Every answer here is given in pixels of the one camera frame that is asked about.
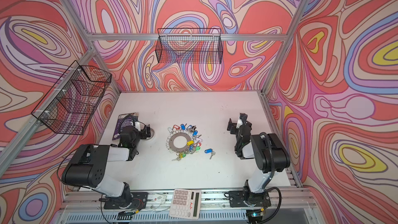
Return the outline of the round keyring disc with keys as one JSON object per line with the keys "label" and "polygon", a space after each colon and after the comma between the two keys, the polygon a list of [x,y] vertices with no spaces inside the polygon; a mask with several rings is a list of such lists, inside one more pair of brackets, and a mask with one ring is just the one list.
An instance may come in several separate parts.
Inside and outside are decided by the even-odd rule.
{"label": "round keyring disc with keys", "polygon": [[202,139],[195,125],[180,124],[168,127],[167,150],[175,155],[172,161],[181,161],[201,150]]}

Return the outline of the blue tag key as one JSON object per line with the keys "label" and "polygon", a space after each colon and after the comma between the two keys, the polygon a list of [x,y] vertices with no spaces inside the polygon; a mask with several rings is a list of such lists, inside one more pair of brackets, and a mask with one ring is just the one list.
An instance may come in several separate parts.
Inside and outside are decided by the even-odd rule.
{"label": "blue tag key", "polygon": [[216,154],[215,151],[213,149],[211,149],[211,148],[210,149],[206,149],[205,153],[210,155],[210,157],[209,157],[210,159],[212,159],[212,157]]}

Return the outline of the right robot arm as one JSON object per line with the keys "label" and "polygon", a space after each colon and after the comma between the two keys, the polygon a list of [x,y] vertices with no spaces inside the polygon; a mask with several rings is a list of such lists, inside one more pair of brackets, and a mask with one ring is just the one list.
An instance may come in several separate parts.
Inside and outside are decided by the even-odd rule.
{"label": "right robot arm", "polygon": [[251,134],[252,123],[248,115],[239,114],[237,122],[229,119],[227,131],[235,136],[234,152],[241,160],[253,159],[258,169],[245,181],[240,202],[247,206],[268,205],[268,186],[274,177],[290,167],[290,156],[279,137],[274,133]]}

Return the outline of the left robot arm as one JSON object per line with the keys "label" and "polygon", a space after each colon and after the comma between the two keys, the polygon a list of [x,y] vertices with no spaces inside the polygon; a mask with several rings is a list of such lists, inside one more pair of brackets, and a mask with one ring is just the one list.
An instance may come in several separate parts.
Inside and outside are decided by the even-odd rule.
{"label": "left robot arm", "polygon": [[87,188],[102,195],[107,206],[126,209],[132,206],[133,196],[126,182],[106,173],[111,162],[130,162],[139,154],[140,141],[152,138],[151,126],[132,114],[118,120],[117,145],[80,145],[65,167],[59,180],[68,186]]}

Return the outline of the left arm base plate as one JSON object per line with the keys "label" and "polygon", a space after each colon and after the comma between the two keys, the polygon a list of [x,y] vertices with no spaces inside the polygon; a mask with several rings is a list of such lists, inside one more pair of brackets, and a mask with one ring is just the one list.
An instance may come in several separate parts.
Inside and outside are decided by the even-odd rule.
{"label": "left arm base plate", "polygon": [[132,192],[130,196],[109,198],[104,201],[104,209],[138,209],[146,208],[148,192]]}

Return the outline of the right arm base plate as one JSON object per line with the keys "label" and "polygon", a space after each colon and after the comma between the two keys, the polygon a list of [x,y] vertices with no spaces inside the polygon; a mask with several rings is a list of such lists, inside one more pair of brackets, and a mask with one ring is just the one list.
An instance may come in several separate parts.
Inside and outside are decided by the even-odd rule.
{"label": "right arm base plate", "polygon": [[272,205],[269,194],[263,192],[254,194],[249,191],[233,190],[224,194],[230,202],[230,207],[263,207]]}

